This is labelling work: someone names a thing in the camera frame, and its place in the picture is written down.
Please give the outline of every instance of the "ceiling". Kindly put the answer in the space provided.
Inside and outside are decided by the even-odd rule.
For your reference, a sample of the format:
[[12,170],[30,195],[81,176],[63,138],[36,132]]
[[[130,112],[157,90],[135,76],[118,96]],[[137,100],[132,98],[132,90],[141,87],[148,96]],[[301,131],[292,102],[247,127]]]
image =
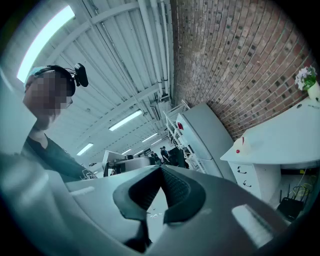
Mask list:
[[[149,1],[146,2],[163,80],[154,16]],[[171,7],[169,0],[164,2],[169,41],[169,91],[172,94]],[[27,49],[45,24],[67,5],[71,6],[75,18],[50,39],[33,66],[60,65],[73,69],[76,63],[81,63],[85,66],[89,86],[76,88],[73,104],[61,113],[46,132],[47,136],[76,157],[79,163],[86,164],[101,162],[105,150],[123,153],[131,149],[130,153],[135,154],[165,137],[165,119],[157,121],[150,109],[151,104],[155,104],[161,114],[159,101],[156,102],[160,89],[139,4],[135,0],[41,2],[20,25],[1,60],[1,68],[16,93],[21,98],[24,95],[23,83],[16,75]],[[168,111],[171,107],[166,99],[160,108]],[[144,114],[115,131],[109,130],[136,110],[142,110]],[[158,136],[141,142],[154,133]],[[76,156],[88,143],[93,146],[82,156]]]

